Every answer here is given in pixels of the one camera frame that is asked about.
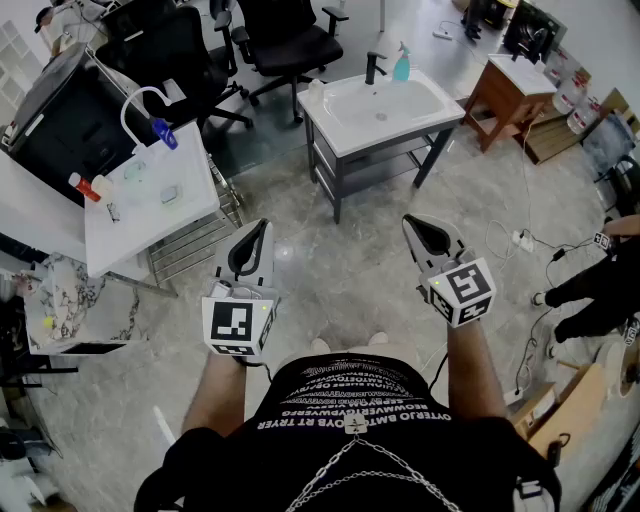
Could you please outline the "clear water jug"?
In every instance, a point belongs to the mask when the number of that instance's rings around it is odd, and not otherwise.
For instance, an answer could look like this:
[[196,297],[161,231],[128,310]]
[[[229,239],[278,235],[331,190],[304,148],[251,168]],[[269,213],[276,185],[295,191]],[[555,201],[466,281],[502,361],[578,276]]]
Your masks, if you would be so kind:
[[589,128],[600,115],[600,103],[595,97],[584,98],[567,118],[569,129],[580,135]]
[[565,79],[552,97],[554,108],[562,115],[571,113],[586,93],[585,82],[578,75]]

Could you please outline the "person's right forearm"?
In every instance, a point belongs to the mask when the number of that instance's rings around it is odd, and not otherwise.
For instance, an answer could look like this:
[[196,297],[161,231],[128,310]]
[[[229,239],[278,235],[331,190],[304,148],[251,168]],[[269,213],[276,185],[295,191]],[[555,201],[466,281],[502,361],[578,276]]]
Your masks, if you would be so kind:
[[455,416],[506,417],[506,404],[479,320],[447,327],[448,399]]

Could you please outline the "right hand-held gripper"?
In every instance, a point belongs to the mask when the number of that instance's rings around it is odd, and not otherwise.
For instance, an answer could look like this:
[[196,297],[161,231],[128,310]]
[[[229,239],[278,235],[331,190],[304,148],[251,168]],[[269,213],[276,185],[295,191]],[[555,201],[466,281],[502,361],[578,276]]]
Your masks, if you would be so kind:
[[406,214],[402,229],[414,262],[421,272],[419,283],[425,301],[452,328],[488,314],[495,302],[496,285],[486,260],[472,248],[435,269],[438,256],[456,255],[463,248],[462,235],[451,223],[425,214]]

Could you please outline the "marble table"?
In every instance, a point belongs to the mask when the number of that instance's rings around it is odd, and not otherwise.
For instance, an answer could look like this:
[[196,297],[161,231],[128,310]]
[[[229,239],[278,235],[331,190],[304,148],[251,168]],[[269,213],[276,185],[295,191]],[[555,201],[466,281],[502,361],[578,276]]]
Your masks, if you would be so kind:
[[[137,290],[91,278],[86,265],[57,253],[21,274],[30,353],[46,356],[108,354],[146,337]],[[46,328],[46,317],[54,320]]]

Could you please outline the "metal rack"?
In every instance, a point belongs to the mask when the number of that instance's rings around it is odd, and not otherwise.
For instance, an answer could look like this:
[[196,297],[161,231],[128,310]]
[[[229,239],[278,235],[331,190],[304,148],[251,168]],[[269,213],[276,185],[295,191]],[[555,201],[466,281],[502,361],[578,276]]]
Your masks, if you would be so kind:
[[148,260],[158,287],[168,287],[172,278],[211,260],[217,247],[244,225],[244,201],[207,154],[220,208],[151,245]]

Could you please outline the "wooden washstand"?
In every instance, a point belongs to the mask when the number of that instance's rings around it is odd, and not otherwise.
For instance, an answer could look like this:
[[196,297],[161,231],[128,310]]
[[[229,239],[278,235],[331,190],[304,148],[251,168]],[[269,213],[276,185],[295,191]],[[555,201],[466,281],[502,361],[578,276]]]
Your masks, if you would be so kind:
[[490,54],[466,102],[463,122],[486,153],[494,142],[528,130],[556,91],[527,58]]

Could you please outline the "teal spray bottle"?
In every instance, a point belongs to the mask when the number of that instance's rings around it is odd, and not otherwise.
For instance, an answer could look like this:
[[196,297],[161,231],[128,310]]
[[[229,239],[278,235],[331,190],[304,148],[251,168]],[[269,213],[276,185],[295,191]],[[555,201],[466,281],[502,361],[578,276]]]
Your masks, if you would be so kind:
[[399,51],[401,52],[392,73],[392,80],[396,82],[406,82],[409,80],[411,65],[410,65],[410,50],[403,41],[400,42]]

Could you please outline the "white curved faucet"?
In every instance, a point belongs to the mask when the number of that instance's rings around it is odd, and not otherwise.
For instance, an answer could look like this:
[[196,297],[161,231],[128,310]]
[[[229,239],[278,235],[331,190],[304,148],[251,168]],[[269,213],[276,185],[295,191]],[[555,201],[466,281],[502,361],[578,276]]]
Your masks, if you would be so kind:
[[136,154],[140,149],[146,149],[147,146],[142,143],[138,137],[133,133],[133,131],[129,128],[129,126],[127,125],[126,122],[126,114],[127,114],[127,110],[129,108],[129,105],[132,103],[132,101],[139,95],[143,94],[144,92],[152,92],[154,94],[156,94],[161,101],[164,103],[165,106],[170,106],[173,101],[162,91],[160,91],[157,87],[153,87],[153,86],[145,86],[145,87],[140,87],[137,90],[135,90],[134,92],[132,92],[124,101],[121,110],[120,110],[120,124],[122,129],[125,131],[125,133],[130,137],[130,139],[134,142],[134,150],[132,151],[133,154]]

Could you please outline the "white washbasin unit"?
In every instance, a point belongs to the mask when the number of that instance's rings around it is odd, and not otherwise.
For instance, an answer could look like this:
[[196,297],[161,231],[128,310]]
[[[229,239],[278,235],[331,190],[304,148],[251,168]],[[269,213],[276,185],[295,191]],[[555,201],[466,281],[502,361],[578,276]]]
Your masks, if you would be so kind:
[[[162,141],[149,147],[146,160],[133,156],[106,177],[114,184],[114,198],[121,220],[113,223],[107,207],[90,200],[84,207],[84,232],[88,274],[97,278],[116,268],[154,243],[214,213],[220,207],[198,125],[178,128],[176,150]],[[124,169],[144,162],[141,183],[123,179]],[[160,192],[179,185],[179,201],[163,205]]]

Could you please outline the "black sink faucet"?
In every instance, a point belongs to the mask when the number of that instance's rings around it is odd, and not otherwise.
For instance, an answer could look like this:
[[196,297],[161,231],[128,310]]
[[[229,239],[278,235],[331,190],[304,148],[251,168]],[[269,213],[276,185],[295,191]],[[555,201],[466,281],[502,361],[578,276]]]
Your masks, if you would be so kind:
[[381,76],[386,76],[387,72],[378,65],[378,61],[386,60],[387,57],[375,51],[367,52],[367,64],[365,74],[365,84],[372,86],[375,83],[375,76],[379,73]]

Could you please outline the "dark washing machine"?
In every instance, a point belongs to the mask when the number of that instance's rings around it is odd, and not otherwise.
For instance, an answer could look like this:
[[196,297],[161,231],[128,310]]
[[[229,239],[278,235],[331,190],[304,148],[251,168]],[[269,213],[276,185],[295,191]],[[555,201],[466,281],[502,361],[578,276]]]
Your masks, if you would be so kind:
[[533,64],[546,62],[566,32],[567,27],[554,16],[528,0],[520,0],[504,34],[503,46]]

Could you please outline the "black office chair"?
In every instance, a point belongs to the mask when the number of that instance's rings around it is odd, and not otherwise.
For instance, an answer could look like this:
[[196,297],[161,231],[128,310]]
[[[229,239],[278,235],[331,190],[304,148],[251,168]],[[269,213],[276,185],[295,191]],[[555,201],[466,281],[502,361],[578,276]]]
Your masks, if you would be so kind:
[[244,24],[232,31],[232,41],[240,49],[244,62],[253,66],[269,83],[250,92],[248,100],[254,107],[267,92],[291,86],[294,121],[301,123],[297,91],[300,83],[309,84],[307,72],[326,66],[343,56],[336,40],[337,24],[349,17],[334,6],[322,11],[329,17],[329,28],[316,24],[311,0],[237,0]]
[[142,94],[146,110],[156,118],[174,125],[194,120],[202,128],[209,117],[216,116],[251,129],[252,119],[219,107],[235,93],[243,98],[249,95],[233,80],[237,65],[229,29],[230,1],[209,0],[214,30],[224,38],[221,47],[206,48],[197,8],[146,5],[135,15],[120,15],[112,38],[96,51],[96,57],[141,87],[153,86],[168,94],[168,84],[176,84],[184,97],[173,99],[169,106],[149,92]]

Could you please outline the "wooden crate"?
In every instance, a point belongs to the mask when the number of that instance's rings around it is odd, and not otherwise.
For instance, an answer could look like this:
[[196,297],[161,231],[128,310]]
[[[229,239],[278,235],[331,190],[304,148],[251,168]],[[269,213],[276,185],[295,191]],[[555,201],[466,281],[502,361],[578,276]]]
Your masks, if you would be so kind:
[[568,119],[569,115],[552,117],[548,113],[532,123],[530,129],[522,135],[520,143],[534,165],[546,162],[581,143],[595,127],[592,124],[582,133],[576,134],[567,124]]

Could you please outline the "person's black printed t-shirt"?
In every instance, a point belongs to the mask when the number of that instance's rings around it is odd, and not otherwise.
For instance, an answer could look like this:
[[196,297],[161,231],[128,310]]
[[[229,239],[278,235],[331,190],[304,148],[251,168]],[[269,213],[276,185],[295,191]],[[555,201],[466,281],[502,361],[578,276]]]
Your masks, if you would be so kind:
[[[345,433],[362,414],[367,432]],[[559,512],[554,469],[504,418],[463,420],[396,359],[305,357],[230,435],[184,433],[135,512]]]

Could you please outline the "red capped white bottle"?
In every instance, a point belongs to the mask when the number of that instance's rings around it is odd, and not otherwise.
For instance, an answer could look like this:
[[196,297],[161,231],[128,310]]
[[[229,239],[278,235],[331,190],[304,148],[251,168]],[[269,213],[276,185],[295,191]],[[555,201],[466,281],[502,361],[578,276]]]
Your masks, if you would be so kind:
[[79,173],[73,172],[69,176],[68,183],[78,190],[85,198],[95,203],[99,203],[101,201],[101,196],[92,189],[91,183]]

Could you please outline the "white table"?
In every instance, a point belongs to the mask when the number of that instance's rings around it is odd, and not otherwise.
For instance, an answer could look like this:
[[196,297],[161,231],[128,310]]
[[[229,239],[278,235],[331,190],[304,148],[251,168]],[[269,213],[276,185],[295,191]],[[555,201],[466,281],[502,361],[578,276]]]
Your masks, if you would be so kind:
[[0,233],[86,261],[84,209],[0,151]]

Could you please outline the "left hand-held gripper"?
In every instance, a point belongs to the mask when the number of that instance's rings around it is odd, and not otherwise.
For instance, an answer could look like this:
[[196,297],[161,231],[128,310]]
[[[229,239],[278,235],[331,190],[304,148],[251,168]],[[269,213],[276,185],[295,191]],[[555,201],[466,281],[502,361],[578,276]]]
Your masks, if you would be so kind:
[[242,226],[217,249],[218,274],[250,274],[248,280],[257,285],[211,279],[201,306],[204,343],[214,354],[247,367],[264,363],[280,294],[258,285],[271,285],[273,271],[274,227],[267,219]]

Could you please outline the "black stool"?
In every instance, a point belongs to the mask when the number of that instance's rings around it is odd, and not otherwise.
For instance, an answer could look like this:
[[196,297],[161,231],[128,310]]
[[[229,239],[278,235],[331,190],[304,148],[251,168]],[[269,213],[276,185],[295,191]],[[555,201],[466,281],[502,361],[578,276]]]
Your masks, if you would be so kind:
[[608,182],[614,192],[614,202],[605,209],[616,209],[621,216],[640,211],[640,164],[631,156],[623,155],[618,162],[601,174],[594,183]]

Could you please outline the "person's light shorts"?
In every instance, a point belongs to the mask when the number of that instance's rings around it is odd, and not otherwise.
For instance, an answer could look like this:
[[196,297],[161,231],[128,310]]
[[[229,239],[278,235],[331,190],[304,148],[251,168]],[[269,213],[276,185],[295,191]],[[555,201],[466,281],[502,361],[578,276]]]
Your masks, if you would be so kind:
[[387,357],[392,359],[398,359],[405,363],[417,367],[420,363],[419,354],[416,349],[409,345],[404,344],[384,344],[374,346],[356,346],[347,350],[332,350],[330,353],[352,353],[352,354],[366,354]]

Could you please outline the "black chair far left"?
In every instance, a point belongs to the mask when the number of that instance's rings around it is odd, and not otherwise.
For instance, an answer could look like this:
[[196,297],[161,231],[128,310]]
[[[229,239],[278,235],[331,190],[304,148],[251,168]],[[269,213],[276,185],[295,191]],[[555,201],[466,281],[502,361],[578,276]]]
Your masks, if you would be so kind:
[[45,67],[21,103],[8,154],[41,181],[79,206],[68,184],[76,172],[91,181],[133,156],[134,141],[120,123],[126,95],[74,45]]

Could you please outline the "person's left forearm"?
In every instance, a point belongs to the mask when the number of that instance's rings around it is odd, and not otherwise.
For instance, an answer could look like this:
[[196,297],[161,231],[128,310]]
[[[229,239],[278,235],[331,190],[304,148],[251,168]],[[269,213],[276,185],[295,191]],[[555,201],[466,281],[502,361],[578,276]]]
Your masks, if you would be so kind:
[[182,432],[211,429],[223,437],[244,423],[247,368],[229,356],[208,354]]

